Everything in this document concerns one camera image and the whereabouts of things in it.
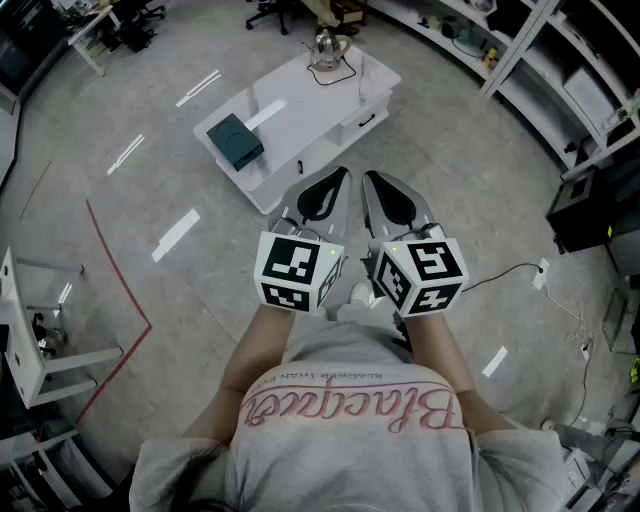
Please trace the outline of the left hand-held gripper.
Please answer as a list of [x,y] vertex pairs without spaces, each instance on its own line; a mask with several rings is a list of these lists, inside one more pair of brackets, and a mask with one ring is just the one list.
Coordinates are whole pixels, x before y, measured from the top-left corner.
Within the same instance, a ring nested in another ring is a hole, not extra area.
[[322,169],[289,187],[262,232],[254,267],[261,302],[316,314],[340,276],[350,172]]

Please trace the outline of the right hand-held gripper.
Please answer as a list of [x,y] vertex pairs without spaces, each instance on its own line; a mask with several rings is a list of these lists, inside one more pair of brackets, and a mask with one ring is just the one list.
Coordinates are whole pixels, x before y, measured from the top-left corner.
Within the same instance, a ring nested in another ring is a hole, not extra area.
[[370,170],[362,179],[365,227],[371,240],[362,259],[374,294],[402,318],[443,313],[468,282],[456,239],[445,235],[426,199],[401,180]]

